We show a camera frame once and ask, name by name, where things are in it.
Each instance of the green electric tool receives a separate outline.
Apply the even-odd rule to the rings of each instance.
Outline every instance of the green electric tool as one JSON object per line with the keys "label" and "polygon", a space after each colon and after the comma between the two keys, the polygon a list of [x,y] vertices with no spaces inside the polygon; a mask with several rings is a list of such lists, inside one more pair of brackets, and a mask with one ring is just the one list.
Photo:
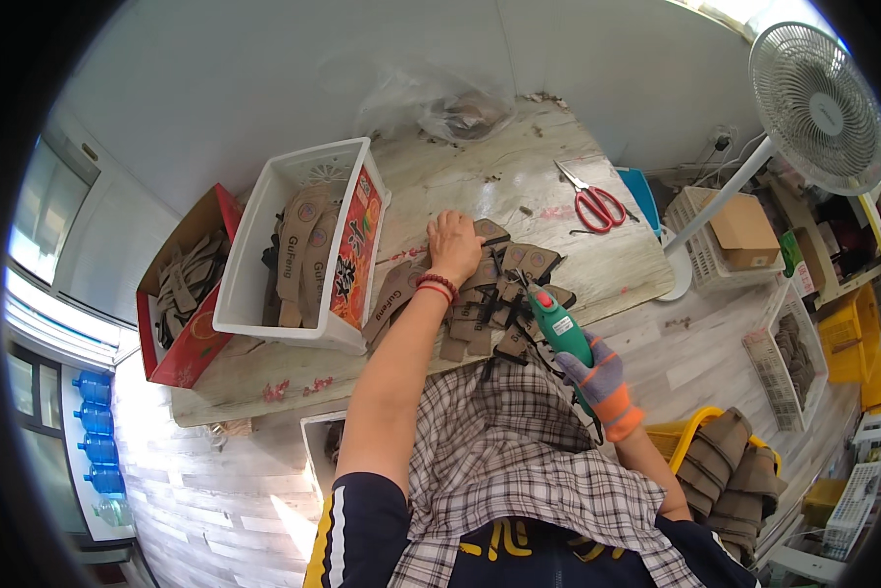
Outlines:
{"label": "green electric tool", "polygon": [[[529,306],[532,307],[532,314],[536,317],[539,330],[545,335],[545,339],[552,346],[555,353],[559,351],[567,351],[572,356],[580,359],[587,367],[594,367],[594,356],[591,354],[591,347],[587,344],[585,334],[571,315],[558,304],[554,296],[546,292],[537,284],[528,283],[525,276],[522,276],[522,283],[525,286],[526,298],[529,300]],[[585,396],[577,386],[574,387],[574,393],[578,397],[578,404],[585,411],[588,417],[597,422],[597,417],[591,406],[588,405]]]}

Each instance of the sleeve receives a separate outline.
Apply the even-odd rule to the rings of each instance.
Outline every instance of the sleeve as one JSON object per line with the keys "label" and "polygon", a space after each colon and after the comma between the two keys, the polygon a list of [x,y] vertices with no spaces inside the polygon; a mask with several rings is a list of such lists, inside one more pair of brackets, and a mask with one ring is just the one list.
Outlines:
{"label": "sleeve", "polygon": [[693,574],[708,588],[760,588],[751,572],[735,561],[718,535],[691,520],[656,517],[656,528],[679,550]]}
{"label": "sleeve", "polygon": [[364,471],[340,477],[323,503],[304,588],[387,585],[410,522],[405,495],[388,478]]}

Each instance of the red cardboard box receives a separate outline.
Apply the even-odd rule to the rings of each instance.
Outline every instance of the red cardboard box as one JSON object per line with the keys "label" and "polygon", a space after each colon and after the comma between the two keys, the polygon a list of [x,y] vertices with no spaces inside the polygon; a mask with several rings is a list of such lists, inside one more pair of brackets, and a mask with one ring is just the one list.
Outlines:
{"label": "red cardboard box", "polygon": [[222,227],[228,232],[229,239],[234,241],[243,212],[244,207],[235,197],[220,183],[215,184],[179,222],[143,275],[141,285],[137,288],[137,326],[141,334],[143,369],[148,381],[192,388],[208,364],[232,338],[228,333],[212,329],[212,314],[221,287],[219,280],[172,346],[168,349],[160,347],[153,334],[154,324],[159,319],[156,312],[156,297],[159,295],[156,269],[170,261],[174,245],[178,245],[183,252],[191,251],[202,237]]}

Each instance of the gloved hand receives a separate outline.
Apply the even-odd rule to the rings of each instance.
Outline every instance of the gloved hand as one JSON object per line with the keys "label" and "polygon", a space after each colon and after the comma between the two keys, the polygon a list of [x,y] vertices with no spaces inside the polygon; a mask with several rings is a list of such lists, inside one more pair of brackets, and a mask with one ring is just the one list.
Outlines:
{"label": "gloved hand", "polygon": [[632,433],[643,420],[642,410],[630,403],[623,381],[623,360],[600,337],[584,331],[591,346],[594,367],[589,368],[567,351],[555,354],[564,370],[564,384],[576,384],[591,410],[604,425],[607,440],[616,442]]}

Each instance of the water bottle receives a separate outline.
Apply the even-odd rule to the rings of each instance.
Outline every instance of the water bottle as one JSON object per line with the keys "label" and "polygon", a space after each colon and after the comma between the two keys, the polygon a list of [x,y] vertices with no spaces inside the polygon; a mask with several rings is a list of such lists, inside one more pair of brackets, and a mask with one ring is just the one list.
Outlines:
{"label": "water bottle", "polygon": [[98,494],[123,494],[123,477],[117,465],[91,464],[91,474],[84,474]]}
{"label": "water bottle", "polygon": [[134,524],[134,514],[124,499],[102,499],[94,507],[94,515],[100,516],[111,527],[126,527]]}
{"label": "water bottle", "polygon": [[104,406],[83,402],[81,403],[81,410],[74,412],[74,417],[81,418],[81,426],[89,433],[97,433],[98,435],[114,434],[114,416]]}
{"label": "water bottle", "polygon": [[110,435],[85,433],[84,442],[78,443],[78,449],[88,454],[95,464],[117,465],[117,445]]}
{"label": "water bottle", "polygon": [[77,379],[72,380],[72,386],[78,388],[85,402],[110,406],[110,378],[106,375],[82,371]]}

